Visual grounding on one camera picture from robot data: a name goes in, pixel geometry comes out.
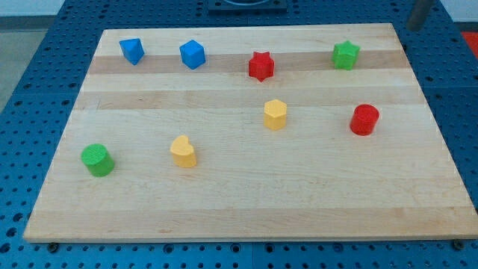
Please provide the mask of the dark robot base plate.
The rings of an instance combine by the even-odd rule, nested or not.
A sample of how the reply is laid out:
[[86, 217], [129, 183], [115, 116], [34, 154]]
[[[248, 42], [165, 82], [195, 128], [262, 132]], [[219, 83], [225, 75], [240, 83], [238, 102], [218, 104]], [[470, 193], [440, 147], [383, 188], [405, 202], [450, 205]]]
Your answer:
[[286, 11], [286, 0], [207, 0], [208, 12], [220, 14], [227, 12]]

